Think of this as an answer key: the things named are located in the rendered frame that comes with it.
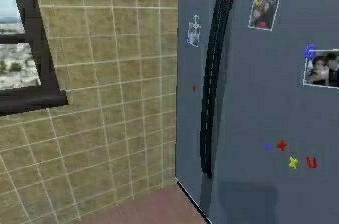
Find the white sticker on refrigerator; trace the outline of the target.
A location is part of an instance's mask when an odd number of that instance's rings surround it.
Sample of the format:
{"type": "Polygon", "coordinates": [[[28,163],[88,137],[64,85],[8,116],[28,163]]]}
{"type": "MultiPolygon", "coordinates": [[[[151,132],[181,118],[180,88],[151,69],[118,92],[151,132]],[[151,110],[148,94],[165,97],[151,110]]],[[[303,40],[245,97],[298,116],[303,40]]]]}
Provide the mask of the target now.
{"type": "Polygon", "coordinates": [[[200,33],[201,25],[199,24],[199,16],[194,15],[193,20],[188,23],[187,43],[194,47],[198,47],[200,42],[200,33]]]}

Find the dark grey refrigerator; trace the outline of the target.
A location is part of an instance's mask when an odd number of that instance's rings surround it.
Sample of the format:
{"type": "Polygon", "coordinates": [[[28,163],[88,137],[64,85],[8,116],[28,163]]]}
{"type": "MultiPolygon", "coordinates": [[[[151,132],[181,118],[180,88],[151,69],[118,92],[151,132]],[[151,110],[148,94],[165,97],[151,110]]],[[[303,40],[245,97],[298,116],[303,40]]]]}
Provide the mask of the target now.
{"type": "Polygon", "coordinates": [[[339,224],[339,89],[303,84],[304,50],[339,49],[339,0],[279,0],[271,31],[234,0],[222,48],[212,173],[201,170],[203,78],[216,0],[178,0],[175,176],[207,224],[339,224]],[[199,16],[198,47],[187,43],[199,16]],[[277,148],[283,140],[284,151],[277,148]],[[266,151],[264,144],[271,150],[266,151]],[[289,158],[298,160],[296,169],[289,158]],[[317,167],[305,158],[315,157],[317,167]]]}

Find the photo with white border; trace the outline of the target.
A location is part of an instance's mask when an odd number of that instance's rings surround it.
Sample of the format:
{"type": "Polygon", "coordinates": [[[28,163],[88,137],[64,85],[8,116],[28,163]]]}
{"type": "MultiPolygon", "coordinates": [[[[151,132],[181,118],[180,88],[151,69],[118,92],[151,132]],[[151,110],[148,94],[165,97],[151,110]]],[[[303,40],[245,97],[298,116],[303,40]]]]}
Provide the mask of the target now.
{"type": "Polygon", "coordinates": [[[248,27],[271,31],[278,6],[279,0],[253,0],[248,27]]]}
{"type": "Polygon", "coordinates": [[[339,89],[339,49],[316,49],[313,60],[305,58],[303,84],[339,89]]]}

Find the blue round magnet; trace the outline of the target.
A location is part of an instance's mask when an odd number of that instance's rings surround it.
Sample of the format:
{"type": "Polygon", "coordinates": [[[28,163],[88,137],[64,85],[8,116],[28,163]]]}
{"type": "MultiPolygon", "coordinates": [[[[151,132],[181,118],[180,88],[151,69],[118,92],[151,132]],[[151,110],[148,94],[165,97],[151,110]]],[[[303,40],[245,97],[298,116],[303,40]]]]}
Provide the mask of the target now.
{"type": "Polygon", "coordinates": [[[313,60],[315,57],[316,45],[309,44],[304,50],[304,57],[307,60],[313,60]]]}

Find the black framed window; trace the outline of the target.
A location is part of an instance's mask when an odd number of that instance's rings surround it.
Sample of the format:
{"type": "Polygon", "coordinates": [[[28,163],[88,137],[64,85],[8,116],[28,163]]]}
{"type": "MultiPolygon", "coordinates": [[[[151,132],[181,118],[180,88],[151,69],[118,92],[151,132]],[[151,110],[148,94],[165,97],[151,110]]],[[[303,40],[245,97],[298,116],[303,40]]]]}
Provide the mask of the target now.
{"type": "Polygon", "coordinates": [[[0,0],[0,117],[67,103],[38,0],[0,0]]]}

